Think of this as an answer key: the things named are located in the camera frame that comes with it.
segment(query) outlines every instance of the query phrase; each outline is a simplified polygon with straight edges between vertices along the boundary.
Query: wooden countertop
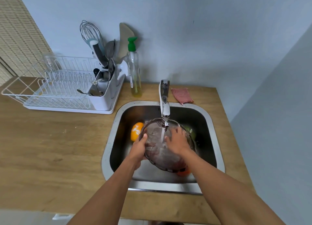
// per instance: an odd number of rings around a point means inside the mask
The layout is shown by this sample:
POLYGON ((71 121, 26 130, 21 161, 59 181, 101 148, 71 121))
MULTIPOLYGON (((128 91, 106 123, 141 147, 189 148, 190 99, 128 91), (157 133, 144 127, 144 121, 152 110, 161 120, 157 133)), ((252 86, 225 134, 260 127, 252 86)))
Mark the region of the wooden countertop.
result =
MULTIPOLYGON (((188 88, 213 120, 226 173, 254 190, 216 89, 188 88)), ((101 158, 117 110, 134 100, 159 101, 158 84, 142 89, 138 99, 124 83, 111 115, 29 110, 1 95, 0 208, 76 213, 105 182, 101 158)), ((171 91, 169 101, 176 102, 171 91)), ((128 191, 121 216, 220 224, 203 196, 177 193, 128 191)))

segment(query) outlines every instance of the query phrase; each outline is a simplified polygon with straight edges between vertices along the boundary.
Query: stainless steel sink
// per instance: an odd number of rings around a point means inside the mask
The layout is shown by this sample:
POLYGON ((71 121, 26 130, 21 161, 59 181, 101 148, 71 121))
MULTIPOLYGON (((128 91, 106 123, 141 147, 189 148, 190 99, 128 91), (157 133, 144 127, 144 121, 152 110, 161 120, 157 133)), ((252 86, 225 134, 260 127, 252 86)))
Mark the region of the stainless steel sink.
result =
MULTIPOLYGON (((224 162, 209 114, 194 104, 170 103, 170 119, 188 124, 196 132, 196 153, 205 161, 224 172, 224 162)), ((117 112, 102 158, 102 170, 106 180, 116 171, 132 146, 130 132, 137 122, 147 122, 161 117, 159 102, 133 101, 117 112)), ((179 177, 165 172, 148 160, 135 171, 129 190, 166 191, 201 194, 192 174, 179 177)))

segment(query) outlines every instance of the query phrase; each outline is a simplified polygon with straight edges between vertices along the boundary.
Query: chrome faucet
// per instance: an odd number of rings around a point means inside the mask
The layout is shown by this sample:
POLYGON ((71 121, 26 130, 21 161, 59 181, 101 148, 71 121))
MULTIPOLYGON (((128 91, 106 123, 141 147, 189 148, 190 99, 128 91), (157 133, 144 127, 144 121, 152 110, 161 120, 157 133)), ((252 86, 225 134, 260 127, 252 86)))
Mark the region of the chrome faucet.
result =
POLYGON ((162 79, 159 84, 159 98, 160 98, 160 111, 161 111, 161 124, 162 127, 167 131, 169 124, 168 120, 170 117, 170 106, 168 102, 170 81, 167 79, 162 79))

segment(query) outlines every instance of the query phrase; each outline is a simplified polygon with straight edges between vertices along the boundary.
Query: dish rack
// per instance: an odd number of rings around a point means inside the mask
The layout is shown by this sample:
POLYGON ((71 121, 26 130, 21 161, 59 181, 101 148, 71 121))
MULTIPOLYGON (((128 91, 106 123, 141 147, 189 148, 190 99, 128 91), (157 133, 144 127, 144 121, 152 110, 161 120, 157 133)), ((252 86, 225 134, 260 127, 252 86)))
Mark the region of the dish rack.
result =
POLYGON ((124 81, 117 81, 116 68, 105 91, 112 92, 108 109, 95 108, 88 93, 92 81, 98 79, 93 70, 103 70, 95 58, 48 56, 16 77, 2 94, 8 95, 28 109, 111 114, 124 81))

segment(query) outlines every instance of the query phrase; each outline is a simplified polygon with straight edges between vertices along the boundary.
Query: soap bottle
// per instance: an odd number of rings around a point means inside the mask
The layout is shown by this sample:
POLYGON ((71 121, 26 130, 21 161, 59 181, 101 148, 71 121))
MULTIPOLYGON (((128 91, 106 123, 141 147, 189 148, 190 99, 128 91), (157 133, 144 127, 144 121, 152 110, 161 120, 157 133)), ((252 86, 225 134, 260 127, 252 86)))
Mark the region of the soap bottle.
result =
POLYGON ((131 94, 134 97, 141 97, 141 79, 140 79, 140 69, 138 67, 138 53, 136 52, 134 41, 137 37, 128 38, 128 53, 127 53, 127 62, 129 66, 129 77, 130 77, 130 86, 131 94))

